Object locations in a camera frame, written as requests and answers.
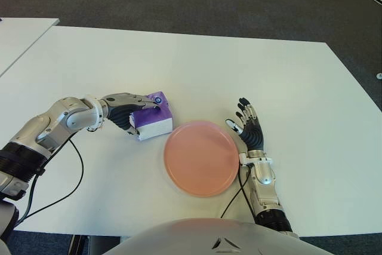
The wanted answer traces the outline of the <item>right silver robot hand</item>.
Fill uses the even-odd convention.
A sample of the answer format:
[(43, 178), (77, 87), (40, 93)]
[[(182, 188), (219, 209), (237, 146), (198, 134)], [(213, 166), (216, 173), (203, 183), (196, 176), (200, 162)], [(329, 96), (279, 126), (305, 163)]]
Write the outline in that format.
[(247, 150), (264, 150), (264, 136), (260, 121), (252, 104), (244, 97), (239, 99), (236, 116), (241, 121), (241, 126), (231, 119), (226, 119), (225, 123), (230, 127), (245, 143)]

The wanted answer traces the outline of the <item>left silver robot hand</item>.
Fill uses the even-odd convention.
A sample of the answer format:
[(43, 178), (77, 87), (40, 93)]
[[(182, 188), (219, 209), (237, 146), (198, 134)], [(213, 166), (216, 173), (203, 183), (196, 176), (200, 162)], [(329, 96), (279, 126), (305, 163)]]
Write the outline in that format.
[(161, 123), (151, 119), (160, 111), (160, 104), (148, 96), (130, 93), (116, 93), (104, 96), (99, 100), (101, 120), (108, 119), (140, 141), (166, 133)]

